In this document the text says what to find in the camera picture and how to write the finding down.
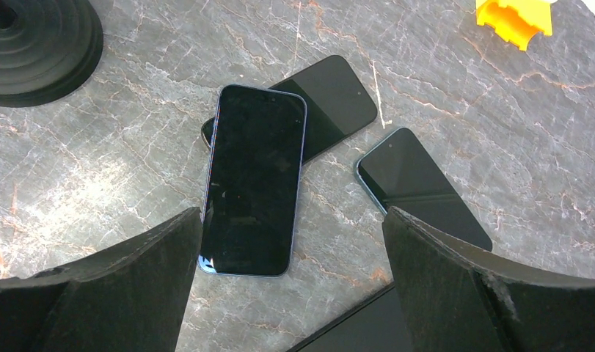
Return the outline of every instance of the phone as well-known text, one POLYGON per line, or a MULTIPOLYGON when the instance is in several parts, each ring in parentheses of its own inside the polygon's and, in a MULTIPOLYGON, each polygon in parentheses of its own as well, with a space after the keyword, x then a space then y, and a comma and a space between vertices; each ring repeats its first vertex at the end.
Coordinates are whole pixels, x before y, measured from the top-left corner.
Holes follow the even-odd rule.
POLYGON ((210 274, 288 270, 307 107, 298 95, 229 85, 211 138, 202 246, 210 274))
MULTIPOLYGON (((304 163, 356 133, 377 117, 377 107, 349 63, 334 55, 274 85, 271 89, 297 94, 306 100, 308 123, 304 163)), ((202 125, 202 139, 210 146, 213 119, 202 125)))
POLYGON ((358 303, 288 352, 411 352, 394 283, 358 303))
POLYGON ((492 250, 492 240, 407 128, 399 128, 356 164, 358 181, 379 208, 395 206, 463 241, 492 250))

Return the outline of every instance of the black screen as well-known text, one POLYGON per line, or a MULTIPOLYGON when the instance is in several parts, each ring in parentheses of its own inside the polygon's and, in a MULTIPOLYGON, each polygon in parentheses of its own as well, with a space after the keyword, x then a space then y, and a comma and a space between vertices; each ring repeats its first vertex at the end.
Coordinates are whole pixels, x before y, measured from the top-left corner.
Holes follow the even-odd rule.
POLYGON ((388 136, 357 164, 357 174, 384 212, 395 206, 463 241, 492 250, 492 241, 407 128, 388 136))
POLYGON ((227 86, 219 96, 200 267, 278 276, 291 258, 306 105, 283 92, 227 86))
MULTIPOLYGON (((274 85, 274 90, 300 95, 308 105, 304 163, 375 120, 377 108, 349 63, 329 56, 274 85)), ((209 144, 213 119, 202 126, 209 144)))

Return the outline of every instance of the black rubber base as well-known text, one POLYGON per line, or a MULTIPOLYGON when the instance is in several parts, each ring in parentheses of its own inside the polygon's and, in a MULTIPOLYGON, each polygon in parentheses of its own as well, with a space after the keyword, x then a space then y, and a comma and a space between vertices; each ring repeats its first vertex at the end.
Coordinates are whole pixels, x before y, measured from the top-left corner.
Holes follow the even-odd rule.
POLYGON ((36 106, 79 88, 103 53, 87 0, 5 0, 18 16, 0 30, 0 106, 36 106))

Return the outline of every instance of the marble surface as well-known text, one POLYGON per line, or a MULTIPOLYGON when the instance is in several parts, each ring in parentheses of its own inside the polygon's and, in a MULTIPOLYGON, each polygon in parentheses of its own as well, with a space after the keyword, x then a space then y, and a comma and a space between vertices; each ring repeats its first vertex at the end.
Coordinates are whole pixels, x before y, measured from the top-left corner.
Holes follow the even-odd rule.
POLYGON ((0 108, 0 278, 200 206, 200 126, 220 87, 267 87, 330 54, 351 63, 377 120, 304 169, 286 276, 197 271, 178 351, 283 351, 391 280, 383 217, 352 166, 398 126, 495 253, 595 278, 595 17, 582 2, 553 5, 554 35, 526 53, 476 26, 471 0, 91 2, 106 35, 90 81, 0 108))

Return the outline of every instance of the smartphone frame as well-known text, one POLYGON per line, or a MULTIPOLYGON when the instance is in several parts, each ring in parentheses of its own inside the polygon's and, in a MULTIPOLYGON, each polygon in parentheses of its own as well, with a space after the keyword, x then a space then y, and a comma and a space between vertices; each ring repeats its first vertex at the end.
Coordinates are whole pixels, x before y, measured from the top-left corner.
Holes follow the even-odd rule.
POLYGON ((304 159, 304 142, 305 142, 305 138, 306 138, 306 123, 307 123, 307 119, 308 119, 308 105, 306 104, 306 101, 304 100, 304 98, 300 97, 297 94, 293 94, 293 93, 289 93, 289 92, 281 92, 279 90, 272 90, 272 89, 267 89, 267 88, 248 87, 248 86, 244 86, 242 84, 228 84, 227 86, 222 87, 222 90, 219 91, 219 96, 217 97, 215 117, 213 118, 213 135, 211 137, 211 146, 210 146, 211 152, 208 155, 208 170, 207 170, 207 174, 206 174, 206 187, 205 187, 205 193, 204 193, 204 203, 202 204, 202 213, 201 213, 201 217, 200 217, 200 219, 202 220, 202 225, 204 225, 204 218, 206 217, 206 203, 207 203, 207 198, 208 198, 208 189, 210 187, 209 183, 211 182, 211 168, 213 166, 213 164, 212 164, 213 156, 215 154, 215 135, 217 134, 217 124, 219 122, 219 110, 220 110, 219 101, 222 97, 222 93, 224 92, 224 89, 226 89, 228 87, 241 87, 241 88, 247 88, 247 89, 260 90, 260 91, 264 91, 264 92, 273 92, 273 93, 279 93, 279 94, 284 94, 284 95, 290 95, 293 97, 297 97, 304 104, 304 127, 303 127, 303 131, 302 131, 302 152, 299 154, 299 179, 298 179, 299 181, 297 182, 297 190, 296 190, 297 198, 295 200, 295 212, 293 214, 293 230, 291 231, 291 246, 289 247, 288 264, 286 265, 286 269, 278 275, 226 274, 226 273, 218 273, 214 269, 213 269, 213 271, 209 271, 202 263, 202 259, 203 259, 202 255, 199 254, 198 255, 198 266, 200 267, 200 270, 204 271, 207 274, 212 274, 212 275, 281 277, 281 276, 284 276, 288 272, 288 269, 291 267, 291 261, 293 259, 293 245, 295 242, 295 225, 297 222, 297 210, 298 210, 297 206, 298 206, 298 201, 299 201, 299 191, 301 189, 301 184, 302 184, 302 167, 303 167, 302 161, 304 159))
POLYGON ((387 215, 388 212, 386 210, 386 208, 384 208, 384 205, 379 201, 379 199, 377 199, 377 197, 375 197, 375 194, 373 193, 373 191, 370 190, 370 188, 368 188, 368 185, 366 184, 366 182, 364 181, 364 179, 362 178, 362 176, 360 176, 359 174, 359 163, 362 162, 362 160, 364 158, 366 158, 367 156, 369 156, 373 150, 377 149, 380 145, 384 144, 385 142, 387 142, 387 140, 394 134, 399 132, 400 130, 404 129, 405 127, 399 127, 397 129, 395 129, 394 131, 390 132, 386 138, 384 138, 382 141, 380 141, 379 143, 377 143, 374 147, 372 147, 369 151, 366 152, 366 154, 362 155, 359 159, 357 159, 355 165, 354 165, 354 174, 355 177, 358 181, 358 183, 362 186, 362 188, 366 191, 366 193, 368 194, 368 196, 373 200, 373 202, 375 202, 375 204, 377 205, 377 207, 379 208, 379 210, 384 214, 387 215))

